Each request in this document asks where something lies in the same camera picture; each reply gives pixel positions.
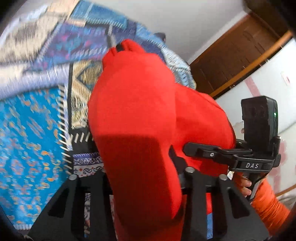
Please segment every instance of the paisley pattern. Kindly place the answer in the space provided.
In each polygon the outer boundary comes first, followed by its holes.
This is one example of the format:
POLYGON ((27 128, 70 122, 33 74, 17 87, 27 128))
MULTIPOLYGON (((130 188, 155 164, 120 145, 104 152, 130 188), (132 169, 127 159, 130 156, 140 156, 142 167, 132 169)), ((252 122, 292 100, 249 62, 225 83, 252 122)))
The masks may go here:
POLYGON ((102 70, 101 61, 84 60, 73 64, 71 87, 71 125, 73 129, 87 125, 87 102, 102 70))
POLYGON ((58 97, 52 88, 0 102, 0 204, 14 225, 32 225, 66 179, 58 97))

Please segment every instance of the ceiling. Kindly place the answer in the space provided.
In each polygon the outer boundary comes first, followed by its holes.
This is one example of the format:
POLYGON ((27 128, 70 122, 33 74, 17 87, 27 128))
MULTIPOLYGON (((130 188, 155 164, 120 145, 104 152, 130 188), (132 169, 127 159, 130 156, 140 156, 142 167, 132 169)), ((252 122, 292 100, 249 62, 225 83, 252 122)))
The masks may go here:
MULTIPOLYGON (((92 0, 165 32, 167 45, 188 61, 226 23, 243 11, 242 0, 92 0)), ((21 12, 51 0, 28 0, 21 12)))

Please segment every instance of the black clamp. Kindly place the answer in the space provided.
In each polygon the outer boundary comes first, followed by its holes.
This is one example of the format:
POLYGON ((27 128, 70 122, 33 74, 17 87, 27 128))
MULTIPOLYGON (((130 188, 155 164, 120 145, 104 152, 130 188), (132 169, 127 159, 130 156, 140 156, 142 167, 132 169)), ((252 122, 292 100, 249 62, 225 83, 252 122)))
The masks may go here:
MULTIPOLYGON (((247 148, 222 149, 219 146, 186 143, 183 152, 186 156, 210 158, 214 162, 226 164, 230 171, 268 173, 273 167, 278 167, 281 161, 279 154, 280 137, 274 138, 272 153, 253 152, 247 148)), ((243 147, 246 143, 237 140, 237 147, 243 147)))

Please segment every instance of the blue patterned fabric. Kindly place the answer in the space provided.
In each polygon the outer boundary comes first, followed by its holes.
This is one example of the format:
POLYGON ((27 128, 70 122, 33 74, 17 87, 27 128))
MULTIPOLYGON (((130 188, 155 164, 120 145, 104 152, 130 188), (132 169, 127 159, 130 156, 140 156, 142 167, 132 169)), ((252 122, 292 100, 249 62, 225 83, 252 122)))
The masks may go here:
POLYGON ((119 27, 112 28, 112 35, 115 38, 116 44, 121 43, 125 39, 135 39, 136 36, 136 23, 129 20, 125 29, 119 27))
POLYGON ((177 83, 195 89, 191 72, 179 69, 178 71, 173 71, 173 74, 175 75, 175 81, 177 83))
POLYGON ((155 53, 155 54, 157 54, 161 58, 161 60, 163 62, 165 62, 164 55, 163 55, 161 49, 157 46, 156 43, 151 42, 151 41, 148 41, 148 40, 143 40, 143 39, 141 39, 139 37, 135 37, 134 40, 138 44, 140 44, 147 53, 155 53))
POLYGON ((58 96, 52 88, 0 102, 0 204, 14 225, 32 225, 66 180, 58 96))
POLYGON ((43 56, 33 70, 44 70, 57 64, 83 59, 101 60, 108 51, 105 27, 77 27, 64 23, 42 49, 43 56))
POLYGON ((207 215, 207 239, 213 238, 213 213, 207 215))
POLYGON ((93 24, 108 24, 123 29, 127 25, 127 18, 125 16, 87 1, 80 1, 70 17, 73 19, 83 19, 93 24))
POLYGON ((27 71, 21 77, 0 77, 0 100, 16 96, 17 94, 50 88, 60 84, 66 84, 69 80, 69 64, 55 65, 46 71, 27 71))
POLYGON ((151 43, 155 43, 160 48, 165 46, 164 42, 159 37, 155 36, 151 31, 149 31, 144 25, 140 23, 137 23, 136 36, 151 43))

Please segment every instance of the black bracket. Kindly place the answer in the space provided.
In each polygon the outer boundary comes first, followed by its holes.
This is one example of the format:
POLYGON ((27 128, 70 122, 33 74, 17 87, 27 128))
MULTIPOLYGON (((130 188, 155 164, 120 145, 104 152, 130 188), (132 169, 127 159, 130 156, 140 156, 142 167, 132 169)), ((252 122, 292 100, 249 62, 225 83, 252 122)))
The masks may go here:
POLYGON ((112 191, 102 170, 82 178, 72 174, 42 210, 28 236, 34 241, 116 241, 110 194, 112 191), (91 193, 88 239, 84 237, 85 193, 91 193))
POLYGON ((226 175, 210 177, 187 167, 182 183, 187 194, 181 241, 207 240, 206 196, 211 193, 213 240, 265 240, 269 237, 256 211, 226 175))
POLYGON ((273 167, 278 167, 280 137, 274 138, 272 153, 253 152, 251 149, 222 149, 219 146, 198 143, 186 143, 183 152, 186 156, 210 158, 214 162, 226 164, 230 171, 268 173, 273 167))

